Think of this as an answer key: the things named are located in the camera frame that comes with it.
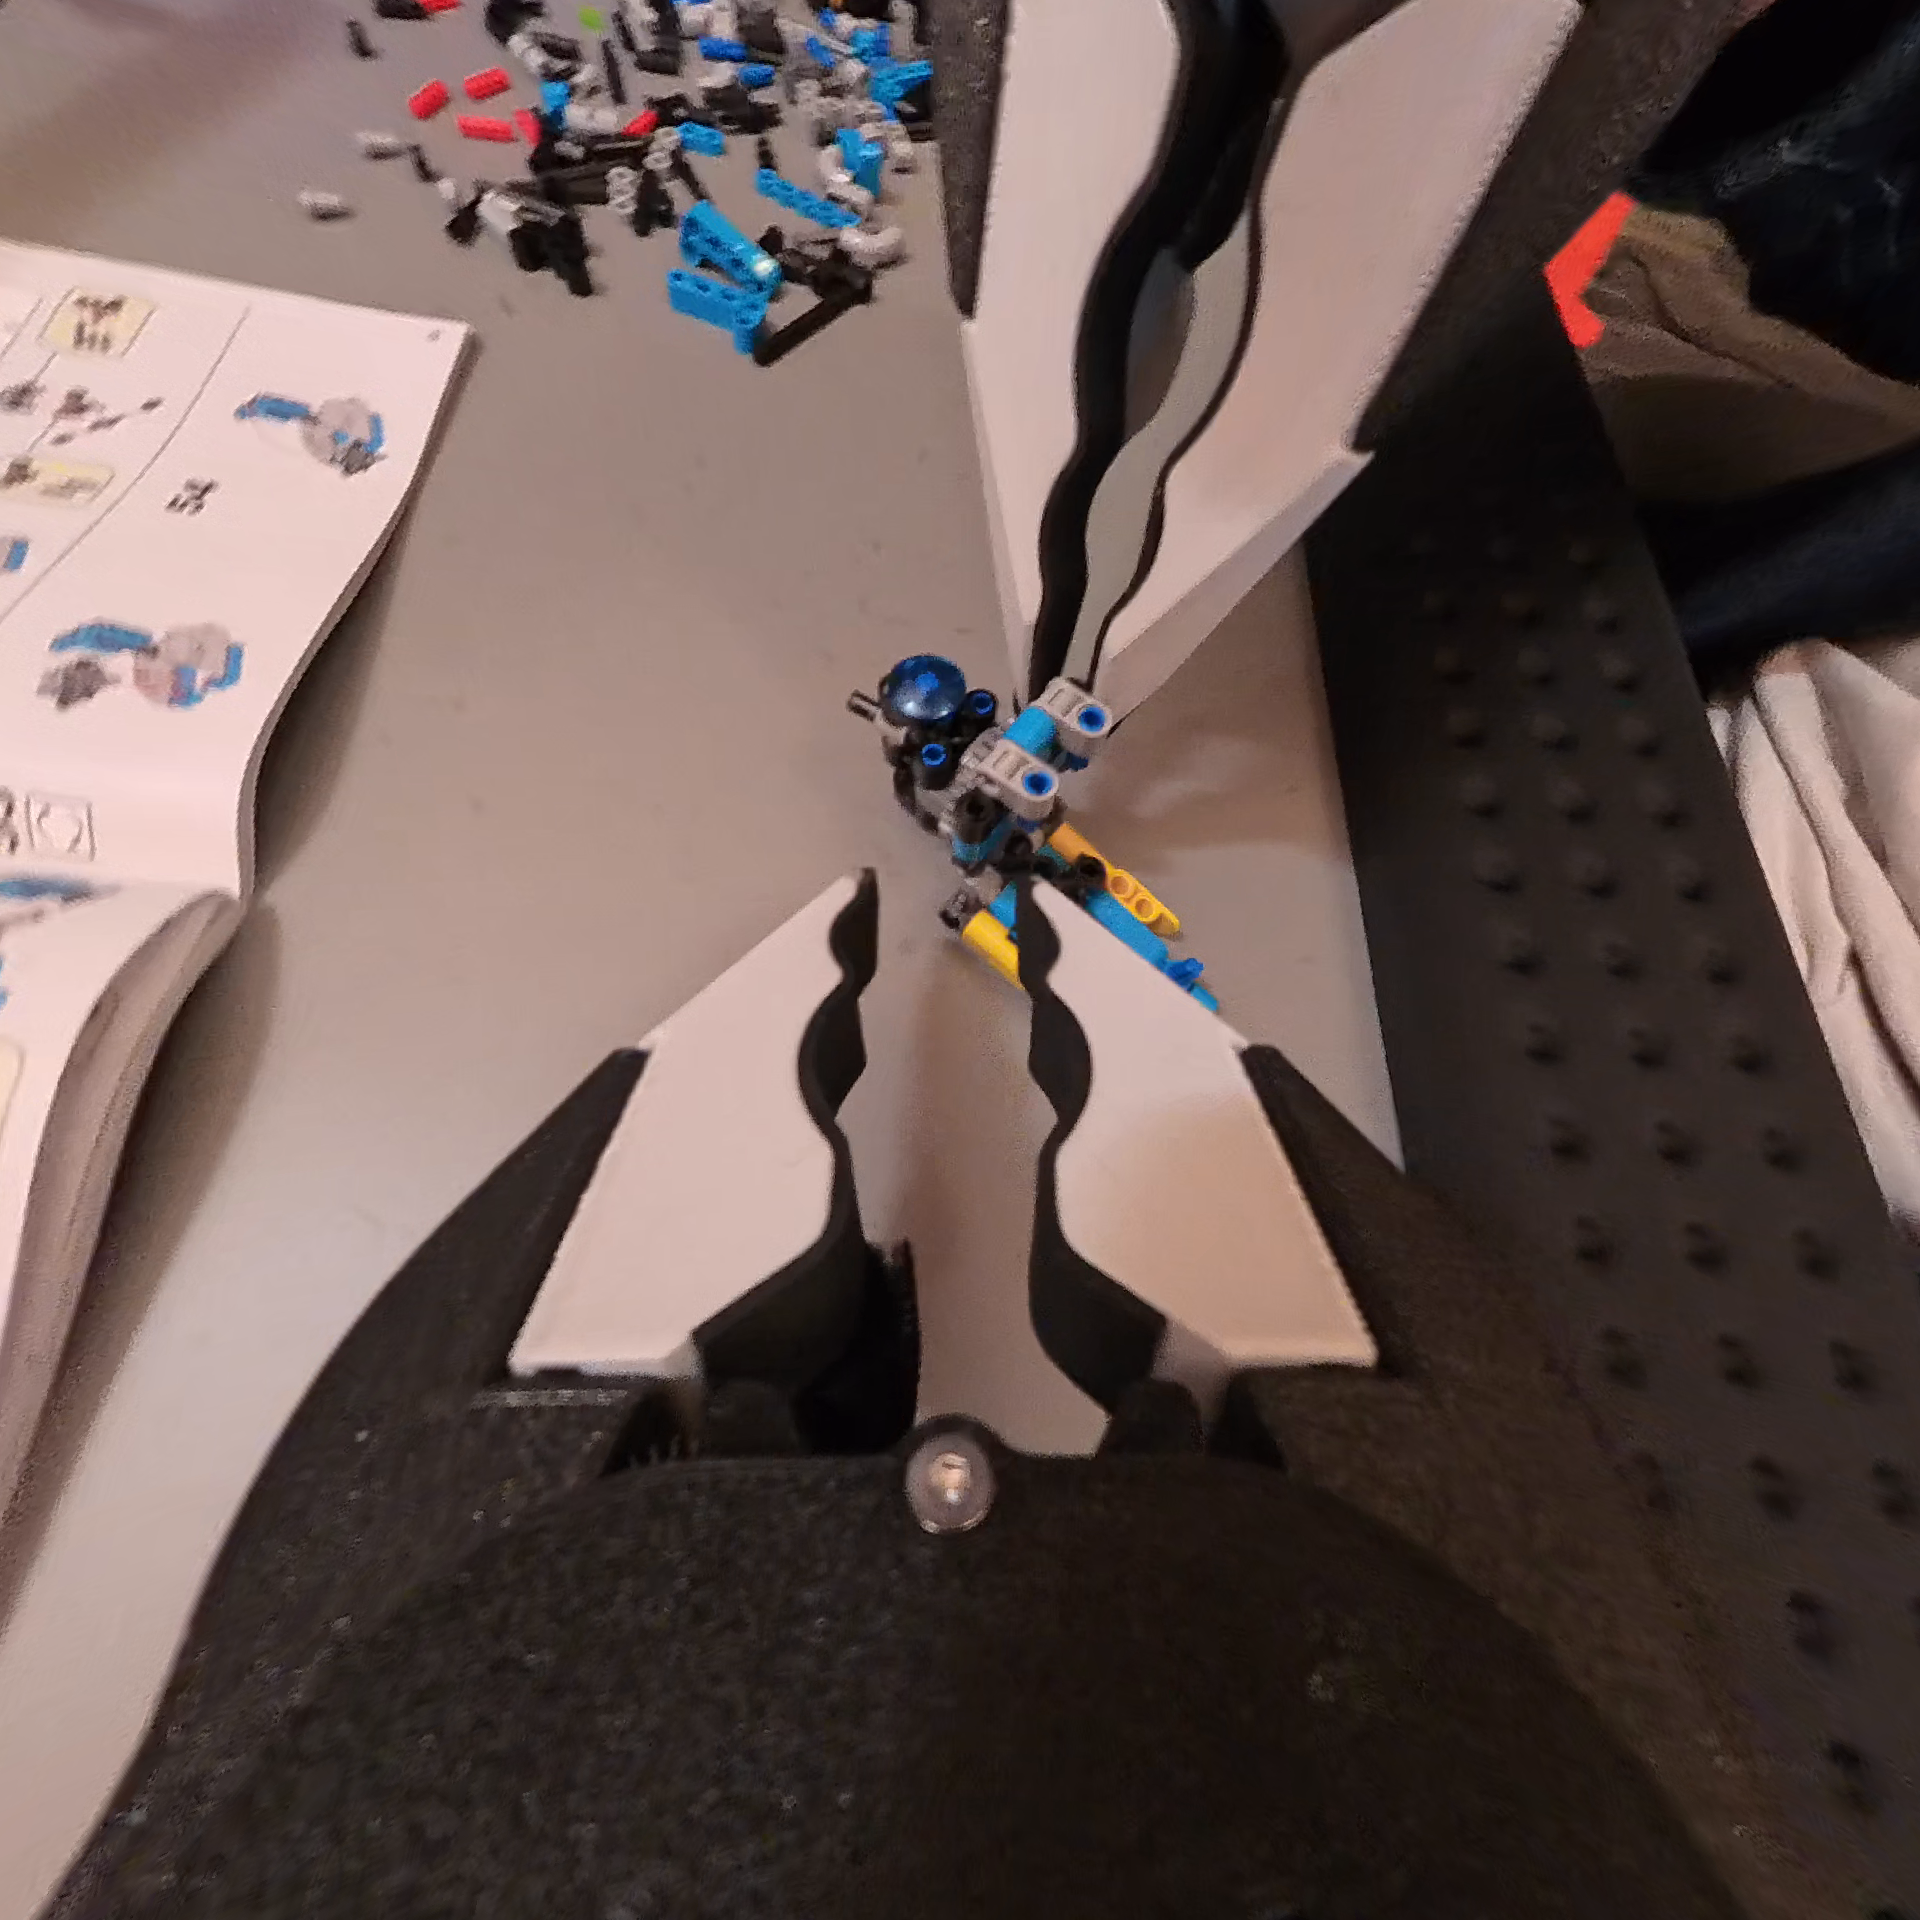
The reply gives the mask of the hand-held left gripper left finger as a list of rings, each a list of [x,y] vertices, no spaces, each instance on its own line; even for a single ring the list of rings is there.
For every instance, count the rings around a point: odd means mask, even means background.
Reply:
[[[852,1341],[868,1242],[843,1108],[878,879],[835,879],[661,1020],[510,1349],[517,1380],[817,1380]]]

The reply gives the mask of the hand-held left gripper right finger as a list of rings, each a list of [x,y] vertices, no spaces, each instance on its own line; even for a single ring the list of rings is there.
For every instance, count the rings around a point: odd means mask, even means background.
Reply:
[[[1252,1077],[1248,1042],[1052,889],[1018,898],[1026,1065],[1052,1111],[1028,1317],[1107,1416],[1169,1385],[1370,1372],[1368,1326]]]

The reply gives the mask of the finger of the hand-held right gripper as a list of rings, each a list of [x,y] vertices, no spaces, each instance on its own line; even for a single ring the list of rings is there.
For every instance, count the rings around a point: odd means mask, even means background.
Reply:
[[[1020,695],[1066,677],[1139,708],[1092,608],[1092,512],[1126,444],[1135,318],[1202,171],[1200,5],[1006,11],[962,349]]]
[[[1362,417],[1579,19],[1389,5],[1310,60],[1261,181],[1246,341],[1087,668],[1108,707],[1159,692],[1364,471]]]

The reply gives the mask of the black blue domed brick assembly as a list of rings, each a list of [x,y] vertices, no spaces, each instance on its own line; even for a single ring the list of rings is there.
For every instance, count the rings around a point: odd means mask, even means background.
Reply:
[[[1069,820],[1064,785],[1104,752],[1113,707],[1078,683],[1004,708],[940,655],[913,655],[857,690],[849,710],[880,744],[897,803],[966,876],[1032,873],[1078,882],[1107,870]]]

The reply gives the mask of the grey desk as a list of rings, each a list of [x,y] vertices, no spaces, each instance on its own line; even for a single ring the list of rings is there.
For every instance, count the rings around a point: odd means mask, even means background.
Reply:
[[[474,9],[355,60],[318,5],[4,7],[4,236],[466,321],[415,501],[277,729],[259,897],[171,1030],[4,1532],[4,1916],[112,1803],[229,1525],[336,1343],[617,1046],[874,866],[845,1111],[909,1239],[931,1413],[1083,1453],[1026,1311],[1026,1007],[939,927],[947,864],[852,689],[1008,689],[939,162],[909,263],[788,365],[612,231],[569,297],[449,242],[358,132],[492,64]]]

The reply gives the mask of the pile of loose bricks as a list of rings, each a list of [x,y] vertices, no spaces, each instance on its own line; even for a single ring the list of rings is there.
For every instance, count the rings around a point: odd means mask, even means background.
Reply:
[[[641,316],[758,366],[947,293],[913,5],[300,5],[318,130],[277,210],[476,332]]]

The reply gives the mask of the white garment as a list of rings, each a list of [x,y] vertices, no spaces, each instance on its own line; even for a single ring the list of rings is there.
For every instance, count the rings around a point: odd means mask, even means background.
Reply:
[[[1709,725],[1887,1213],[1919,1236],[1919,638],[1802,641]]]

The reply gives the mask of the open instruction booklet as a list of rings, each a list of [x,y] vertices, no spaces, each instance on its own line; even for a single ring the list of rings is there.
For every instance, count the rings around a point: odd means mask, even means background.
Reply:
[[[277,725],[420,487],[447,316],[3,248],[3,1508]]]

